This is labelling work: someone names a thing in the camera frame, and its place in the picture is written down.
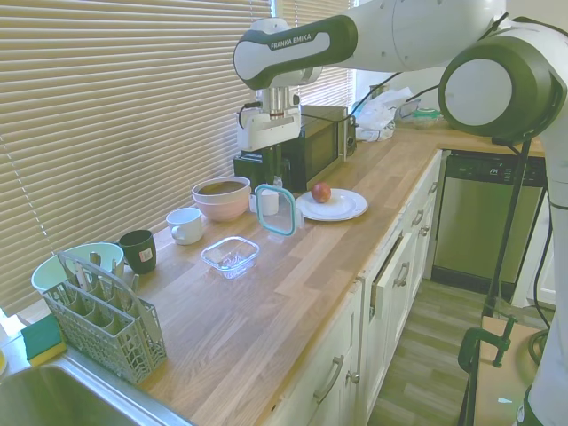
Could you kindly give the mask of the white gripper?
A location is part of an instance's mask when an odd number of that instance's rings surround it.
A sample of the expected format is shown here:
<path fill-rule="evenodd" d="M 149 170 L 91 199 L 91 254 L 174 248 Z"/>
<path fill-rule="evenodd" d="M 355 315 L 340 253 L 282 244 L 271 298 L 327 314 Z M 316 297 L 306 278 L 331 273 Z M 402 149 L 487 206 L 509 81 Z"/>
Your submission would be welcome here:
<path fill-rule="evenodd" d="M 262 112 L 246 112 L 244 114 L 244 150 L 262 149 L 264 178 L 273 178 L 274 145 L 274 180 L 282 177 L 282 142 L 297 138 L 301 130 L 299 111 L 288 111 L 283 117 L 272 119 Z"/>

